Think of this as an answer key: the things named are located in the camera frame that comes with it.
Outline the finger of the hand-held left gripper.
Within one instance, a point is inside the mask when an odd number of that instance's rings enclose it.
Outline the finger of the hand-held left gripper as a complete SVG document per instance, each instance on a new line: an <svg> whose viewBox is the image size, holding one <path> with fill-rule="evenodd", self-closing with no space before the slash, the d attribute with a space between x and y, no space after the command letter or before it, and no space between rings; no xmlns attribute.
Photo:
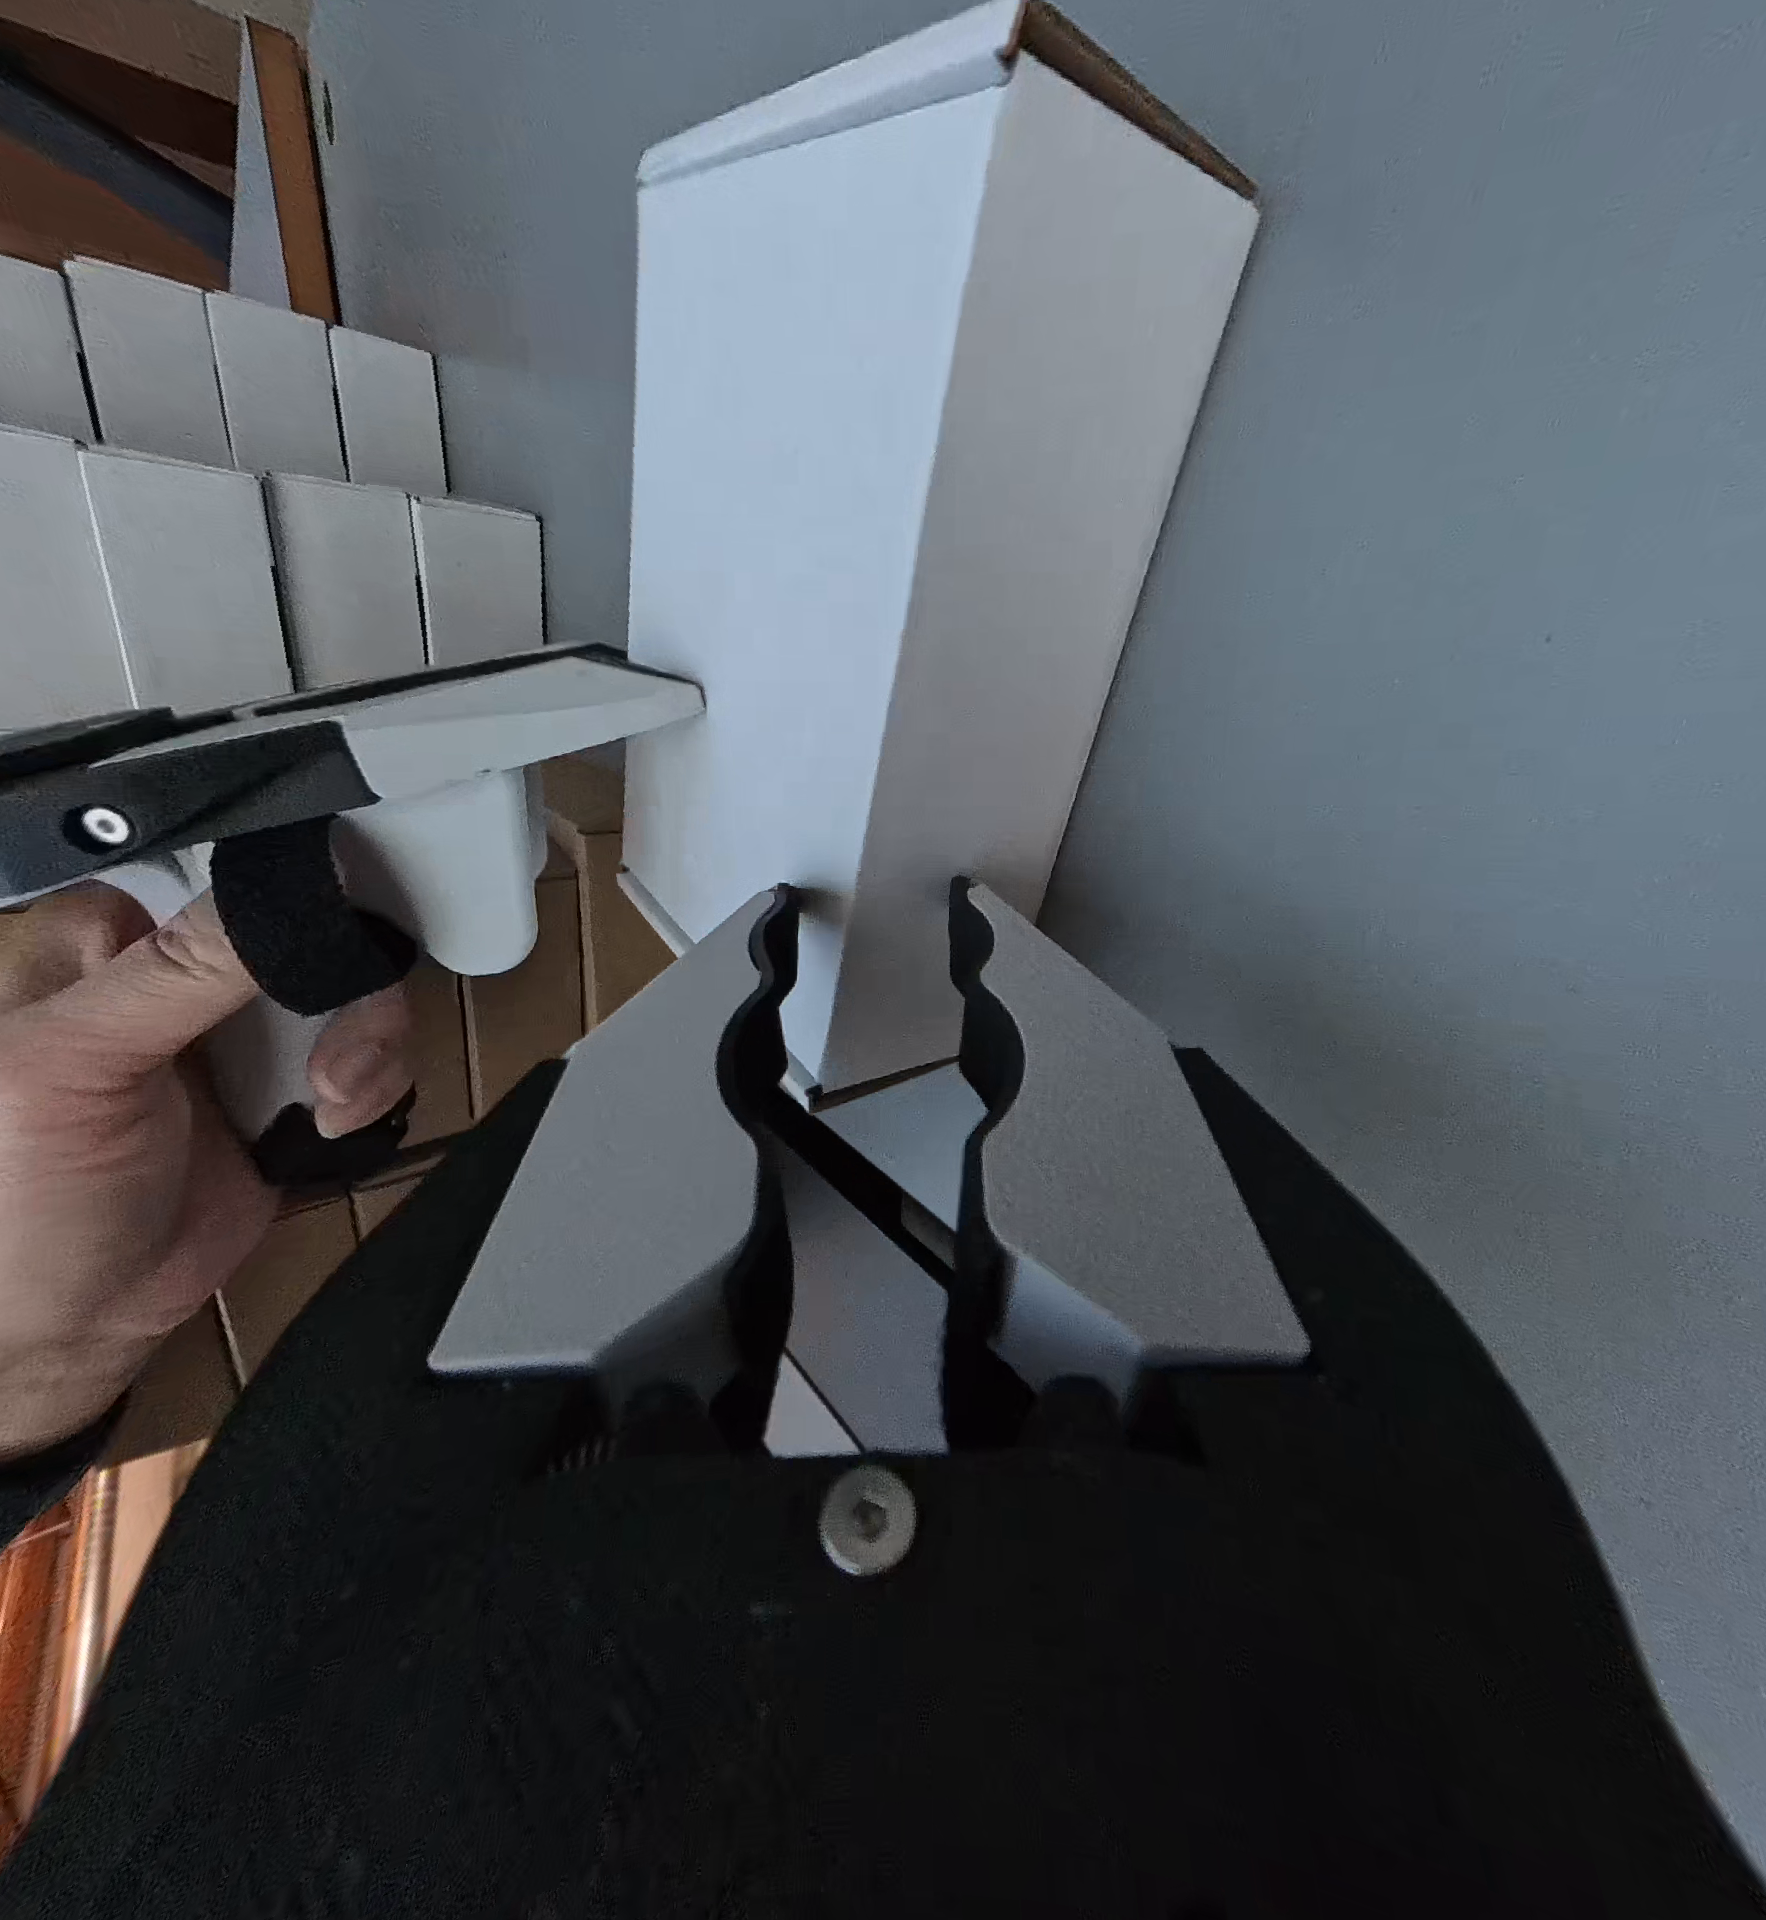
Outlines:
<svg viewBox="0 0 1766 1920"><path fill-rule="evenodd" d="M642 667L601 643L543 647L247 707L247 734L320 723L345 732L463 732L504 723L511 732L636 734L642 732Z"/></svg>
<svg viewBox="0 0 1766 1920"><path fill-rule="evenodd" d="M465 676L345 705L375 793L340 816L351 903L448 972L520 968L549 858L537 768L702 714L704 690L666 676Z"/></svg>

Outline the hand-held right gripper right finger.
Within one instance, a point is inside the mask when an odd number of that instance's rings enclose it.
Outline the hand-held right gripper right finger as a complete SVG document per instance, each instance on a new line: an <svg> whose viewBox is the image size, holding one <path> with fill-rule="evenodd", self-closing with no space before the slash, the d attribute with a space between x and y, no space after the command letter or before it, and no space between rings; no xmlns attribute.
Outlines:
<svg viewBox="0 0 1766 1920"><path fill-rule="evenodd" d="M1178 1448L1175 1380L1297 1370L1311 1339L1169 1036L988 883L949 892L962 1144L947 1440L1048 1403Z"/></svg>

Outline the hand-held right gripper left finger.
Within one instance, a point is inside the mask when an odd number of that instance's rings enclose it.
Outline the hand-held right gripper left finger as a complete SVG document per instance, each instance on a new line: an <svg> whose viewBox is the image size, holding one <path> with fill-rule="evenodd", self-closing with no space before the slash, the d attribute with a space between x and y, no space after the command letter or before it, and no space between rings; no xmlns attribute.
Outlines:
<svg viewBox="0 0 1766 1920"><path fill-rule="evenodd" d="M798 935L796 891L762 891L572 1047L437 1377L560 1374L612 1424L673 1394L766 1443L796 1298L773 1121Z"/></svg>

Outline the stack of white cardboard boxes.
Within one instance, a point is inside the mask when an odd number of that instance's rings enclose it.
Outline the stack of white cardboard boxes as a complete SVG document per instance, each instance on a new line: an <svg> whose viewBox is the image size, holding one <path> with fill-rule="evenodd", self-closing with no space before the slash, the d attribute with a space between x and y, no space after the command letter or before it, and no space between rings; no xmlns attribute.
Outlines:
<svg viewBox="0 0 1766 1920"><path fill-rule="evenodd" d="M0 252L0 734L541 643L539 520L453 490L430 351Z"/></svg>

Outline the white mailer box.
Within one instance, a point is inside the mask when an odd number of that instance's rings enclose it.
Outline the white mailer box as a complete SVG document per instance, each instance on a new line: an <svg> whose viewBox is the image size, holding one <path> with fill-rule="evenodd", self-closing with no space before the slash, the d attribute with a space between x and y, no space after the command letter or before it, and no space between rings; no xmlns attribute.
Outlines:
<svg viewBox="0 0 1766 1920"><path fill-rule="evenodd" d="M1040 911L1258 231L1051 3L982 3L637 166L625 861L690 939L800 888L837 1100L959 1054L949 888Z"/></svg>

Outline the grey desk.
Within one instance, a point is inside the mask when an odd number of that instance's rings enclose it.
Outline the grey desk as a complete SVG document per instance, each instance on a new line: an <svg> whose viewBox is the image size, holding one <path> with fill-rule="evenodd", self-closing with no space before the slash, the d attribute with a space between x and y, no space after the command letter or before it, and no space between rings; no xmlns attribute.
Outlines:
<svg viewBox="0 0 1766 1920"><path fill-rule="evenodd" d="M313 3L345 320L630 649L637 166L982 3ZM1766 1879L1766 3L1051 3L1255 188L1040 914L1436 1278Z"/></svg>

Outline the person's left hand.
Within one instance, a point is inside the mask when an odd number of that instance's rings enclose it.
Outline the person's left hand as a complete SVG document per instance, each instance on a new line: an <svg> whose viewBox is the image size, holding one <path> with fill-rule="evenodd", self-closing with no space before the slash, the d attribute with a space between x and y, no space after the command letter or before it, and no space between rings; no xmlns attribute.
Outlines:
<svg viewBox="0 0 1766 1920"><path fill-rule="evenodd" d="M255 999L207 895L154 923L77 887L0 944L0 1467L118 1403L278 1196L199 1044Z"/></svg>

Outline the stack of brown cardboard boxes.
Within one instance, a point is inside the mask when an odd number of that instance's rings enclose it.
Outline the stack of brown cardboard boxes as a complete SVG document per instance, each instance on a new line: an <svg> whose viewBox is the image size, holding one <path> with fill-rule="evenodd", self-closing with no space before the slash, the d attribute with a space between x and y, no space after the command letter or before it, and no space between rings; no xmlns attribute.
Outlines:
<svg viewBox="0 0 1766 1920"><path fill-rule="evenodd" d="M545 768L551 850L537 880L539 938L513 972L454 976L421 964L405 988L332 1021L320 1041L326 1116L379 1116L416 1073L408 1150L437 1159L537 1061L583 1038L669 954L617 884L623 788L586 761ZM29 911L0 911L7 920ZM279 1198L258 1246L151 1356L125 1398L114 1452L138 1457L221 1422L320 1286L408 1199L416 1170L353 1196Z"/></svg>

